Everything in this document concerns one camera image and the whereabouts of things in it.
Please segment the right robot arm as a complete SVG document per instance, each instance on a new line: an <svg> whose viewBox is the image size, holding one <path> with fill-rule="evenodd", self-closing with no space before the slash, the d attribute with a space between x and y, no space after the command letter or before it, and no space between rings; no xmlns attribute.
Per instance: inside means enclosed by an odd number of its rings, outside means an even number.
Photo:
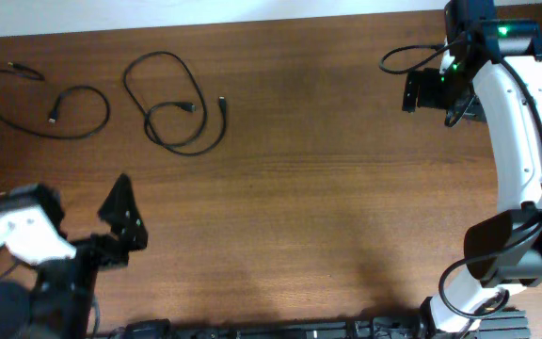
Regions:
<svg viewBox="0 0 542 339"><path fill-rule="evenodd" d="M487 124L498 212L467 231L412 336L524 338L507 302L542 283L542 37L535 21L499 19L490 1L451 1L444 18L441 65L406 70L403 109L442 109L450 127Z"/></svg>

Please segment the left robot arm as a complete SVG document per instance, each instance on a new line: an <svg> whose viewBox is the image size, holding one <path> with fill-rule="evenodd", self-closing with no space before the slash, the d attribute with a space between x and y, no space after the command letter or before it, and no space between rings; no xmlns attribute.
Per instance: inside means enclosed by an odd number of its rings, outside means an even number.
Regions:
<svg viewBox="0 0 542 339"><path fill-rule="evenodd" d="M106 234L70 240L59 194L45 184L20 186L0 196L0 250L15 266L34 270L27 288L0 275L0 338L83 338L99 312L94 291L99 272L126 267L133 251L148 245L132 183L121 174L98 210Z"/></svg>

